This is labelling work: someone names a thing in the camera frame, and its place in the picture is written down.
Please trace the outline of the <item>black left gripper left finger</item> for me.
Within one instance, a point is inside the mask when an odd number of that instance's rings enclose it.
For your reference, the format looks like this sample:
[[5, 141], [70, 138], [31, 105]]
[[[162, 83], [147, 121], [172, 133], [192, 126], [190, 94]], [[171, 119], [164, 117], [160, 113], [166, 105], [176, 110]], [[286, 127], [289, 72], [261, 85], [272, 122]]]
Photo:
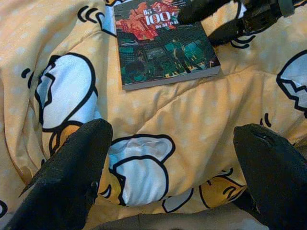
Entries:
[[4, 216], [3, 230], [82, 230], [98, 196], [112, 137], [112, 126], [101, 118], [69, 135]]

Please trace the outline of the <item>yellow egg-cartoon blanket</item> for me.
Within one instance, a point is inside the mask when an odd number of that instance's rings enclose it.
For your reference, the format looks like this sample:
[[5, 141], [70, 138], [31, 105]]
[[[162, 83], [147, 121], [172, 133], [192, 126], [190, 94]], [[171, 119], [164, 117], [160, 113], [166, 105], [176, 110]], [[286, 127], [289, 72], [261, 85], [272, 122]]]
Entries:
[[119, 152], [106, 161], [87, 228], [134, 214], [230, 202], [245, 188], [233, 129], [269, 123], [307, 144], [304, 105], [277, 84], [307, 49], [307, 3], [270, 29], [217, 48], [217, 77], [125, 92], [113, 9], [103, 0], [0, 0], [0, 230], [41, 164], [80, 125], [107, 120]]

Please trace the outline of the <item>dark illustrated paperback book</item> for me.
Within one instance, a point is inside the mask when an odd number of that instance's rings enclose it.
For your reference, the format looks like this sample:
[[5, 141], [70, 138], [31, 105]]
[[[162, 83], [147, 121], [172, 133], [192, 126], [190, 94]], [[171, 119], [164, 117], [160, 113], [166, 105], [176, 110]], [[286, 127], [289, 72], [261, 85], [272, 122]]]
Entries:
[[122, 89], [217, 75], [220, 62], [201, 23], [182, 25], [189, 0], [129, 0], [114, 6]]

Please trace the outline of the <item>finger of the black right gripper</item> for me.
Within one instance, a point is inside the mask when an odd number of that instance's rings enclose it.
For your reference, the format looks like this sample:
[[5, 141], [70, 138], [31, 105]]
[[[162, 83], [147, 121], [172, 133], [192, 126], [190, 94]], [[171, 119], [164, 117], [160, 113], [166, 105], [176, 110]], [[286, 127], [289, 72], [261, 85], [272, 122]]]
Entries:
[[208, 38], [212, 46], [220, 46], [242, 36], [243, 32], [243, 21], [231, 20], [215, 29]]
[[184, 25], [200, 22], [231, 1], [237, 0], [192, 0], [180, 9], [177, 20]]

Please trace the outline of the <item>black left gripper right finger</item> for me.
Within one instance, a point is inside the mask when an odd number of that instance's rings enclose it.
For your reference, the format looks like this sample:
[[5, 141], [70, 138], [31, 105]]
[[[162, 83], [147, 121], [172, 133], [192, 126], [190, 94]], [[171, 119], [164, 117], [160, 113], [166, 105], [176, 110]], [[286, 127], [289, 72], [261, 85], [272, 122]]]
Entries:
[[307, 159], [259, 124], [235, 127], [233, 144], [261, 222], [270, 230], [307, 230]]

